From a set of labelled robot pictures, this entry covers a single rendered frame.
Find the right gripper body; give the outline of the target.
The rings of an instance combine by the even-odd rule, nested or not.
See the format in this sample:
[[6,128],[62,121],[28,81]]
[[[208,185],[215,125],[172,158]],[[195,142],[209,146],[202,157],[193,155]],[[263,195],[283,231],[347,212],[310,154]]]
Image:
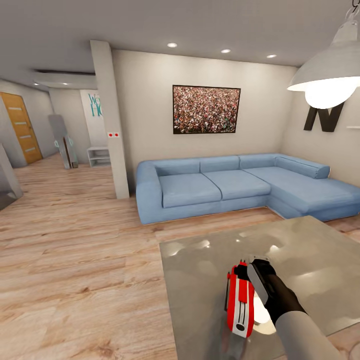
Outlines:
[[247,268],[248,266],[238,265],[238,278],[242,280],[246,280],[250,282],[250,279],[247,274]]

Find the radio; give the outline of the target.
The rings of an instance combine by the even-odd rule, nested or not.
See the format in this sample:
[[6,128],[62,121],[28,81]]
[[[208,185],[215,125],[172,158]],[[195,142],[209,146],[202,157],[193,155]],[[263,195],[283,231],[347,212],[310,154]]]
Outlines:
[[[240,260],[239,265],[247,266]],[[244,338],[251,336],[254,326],[254,294],[252,283],[239,279],[238,275],[228,272],[224,310],[227,312],[228,328]]]

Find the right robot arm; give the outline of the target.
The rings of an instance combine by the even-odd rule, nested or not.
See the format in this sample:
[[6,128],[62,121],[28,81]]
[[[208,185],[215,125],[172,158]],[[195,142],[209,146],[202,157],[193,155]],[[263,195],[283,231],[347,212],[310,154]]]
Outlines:
[[248,265],[237,265],[232,271],[239,279],[252,283],[288,360],[346,360],[306,314],[295,293],[277,276],[267,256],[249,253]]

